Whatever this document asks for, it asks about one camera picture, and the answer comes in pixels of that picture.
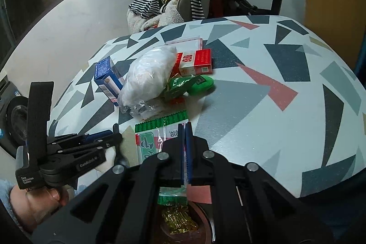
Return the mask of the person's left hand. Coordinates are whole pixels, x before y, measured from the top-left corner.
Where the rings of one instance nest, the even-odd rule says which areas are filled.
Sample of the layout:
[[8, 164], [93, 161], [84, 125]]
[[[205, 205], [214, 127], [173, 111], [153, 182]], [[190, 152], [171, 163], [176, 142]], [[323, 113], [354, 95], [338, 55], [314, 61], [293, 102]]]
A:
[[10, 204], [18, 222], [33, 230], [59, 207], [65, 206], [70, 195], [65, 188], [21, 190], [15, 185], [10, 191]]

